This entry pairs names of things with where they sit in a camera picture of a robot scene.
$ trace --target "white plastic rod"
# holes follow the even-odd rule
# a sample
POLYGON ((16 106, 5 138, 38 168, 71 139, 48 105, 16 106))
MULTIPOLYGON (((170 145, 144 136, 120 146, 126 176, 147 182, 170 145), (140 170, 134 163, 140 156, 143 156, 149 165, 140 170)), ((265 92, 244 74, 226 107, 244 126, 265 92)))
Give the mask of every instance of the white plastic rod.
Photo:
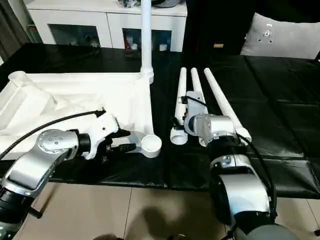
POLYGON ((224 92, 220 88, 217 80, 215 79, 214 75, 210 71, 209 68, 204 69, 204 74, 209 82, 213 95, 216 99, 216 102, 219 105, 219 108, 224 116, 228 116, 234 125, 236 132, 243 137, 247 138, 251 141, 251 136, 249 132, 242 126, 239 118, 237 117, 236 113, 232 109, 230 103, 228 102, 224 92))
MULTIPOLYGON (((199 78, 199 75, 198 75, 198 71, 195 67, 193 67, 191 69, 191 78, 192 78, 192 86, 193 86, 193 90, 196 91, 196 92, 199 92, 201 93, 201 96, 202 96, 202 100, 204 103, 206 103, 206 99, 205 99, 205 95, 204 95, 204 91, 202 90, 202 87, 201 87, 201 83, 200 83, 200 78, 199 78)), ((205 108, 204 114, 207 114, 208 113, 208 109, 205 108)), ((205 143, 205 140, 202 138, 202 137, 199 137, 199 144, 203 147, 206 147, 206 143, 205 143)))
POLYGON ((191 78, 192 78, 193 90, 201 93, 203 102, 206 103, 206 99, 205 99, 204 91, 202 90, 202 87, 201 87, 198 71, 195 67, 191 69, 191 78))
POLYGON ((141 74, 149 78, 149 83, 154 81, 154 70, 152 68, 151 48, 151 0, 141 1, 141 74))
POLYGON ((181 68, 180 78, 178 84, 178 94, 176 96, 174 116, 178 119, 180 125, 184 125, 183 116, 186 112, 186 105, 182 103, 181 97, 185 96, 187 92, 187 69, 181 68))
MULTIPOLYGON (((180 70, 180 78, 178 83, 178 93, 176 96, 174 117, 180 125, 184 125, 183 116, 186 112, 186 105, 182 103, 181 97, 187 92, 187 69, 182 67, 180 70)), ((175 129, 170 132, 170 141, 175 145, 183 145, 188 141, 188 134, 183 129, 175 129)))

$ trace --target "curtain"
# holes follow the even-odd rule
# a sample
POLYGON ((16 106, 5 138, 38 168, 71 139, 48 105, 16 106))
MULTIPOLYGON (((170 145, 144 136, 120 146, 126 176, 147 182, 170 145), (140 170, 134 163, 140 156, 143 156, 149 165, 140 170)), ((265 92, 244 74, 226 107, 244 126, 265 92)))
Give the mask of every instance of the curtain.
POLYGON ((30 40, 7 0, 0 0, 0 56, 6 61, 30 40))

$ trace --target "glass cabinet door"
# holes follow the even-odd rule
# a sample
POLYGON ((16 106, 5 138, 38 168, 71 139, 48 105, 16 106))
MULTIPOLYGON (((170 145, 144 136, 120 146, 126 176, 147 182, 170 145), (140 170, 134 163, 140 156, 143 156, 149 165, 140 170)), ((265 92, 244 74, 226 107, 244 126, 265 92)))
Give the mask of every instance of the glass cabinet door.
POLYGON ((96 26, 48 24, 56 44, 100 47, 96 26))
MULTIPOLYGON (((116 49, 141 49, 141 15, 107 13, 112 46, 116 49)), ((153 51, 182 52, 186 18, 181 16, 151 16, 153 51)))
POLYGON ((44 44, 112 48, 105 12, 29 9, 44 44))

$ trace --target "black plastic sheet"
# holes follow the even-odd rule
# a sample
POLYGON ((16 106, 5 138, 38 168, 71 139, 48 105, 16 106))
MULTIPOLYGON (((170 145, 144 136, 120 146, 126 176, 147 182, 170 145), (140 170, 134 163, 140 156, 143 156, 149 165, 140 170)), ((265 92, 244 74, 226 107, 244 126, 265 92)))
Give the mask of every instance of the black plastic sheet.
MULTIPOLYGON (((178 89, 181 53, 153 53, 154 82, 150 86, 155 134, 161 153, 109 156, 87 161, 76 158, 58 166, 54 182, 207 191, 210 159, 196 137, 176 146, 170 142, 178 89)), ((0 67, 0 89, 14 71, 26 73, 139 72, 141 56, 124 50, 27 44, 0 67)), ((219 56, 198 66, 208 110, 220 110, 203 69, 209 67, 242 124, 252 135, 270 168, 280 197, 320 199, 320 63, 315 60, 219 56)), ((191 89, 188 69, 187 88, 191 89)), ((252 164, 263 177, 255 156, 252 164)), ((0 175, 13 161, 0 162, 0 175)))

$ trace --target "vertical white pole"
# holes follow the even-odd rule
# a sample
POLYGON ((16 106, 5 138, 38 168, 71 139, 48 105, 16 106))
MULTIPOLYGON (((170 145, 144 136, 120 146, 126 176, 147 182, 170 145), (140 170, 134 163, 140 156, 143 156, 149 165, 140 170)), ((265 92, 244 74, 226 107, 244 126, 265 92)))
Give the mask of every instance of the vertical white pole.
POLYGON ((154 81, 154 69, 152 68, 151 48, 151 0, 141 0, 141 74, 149 78, 149 83, 154 81))

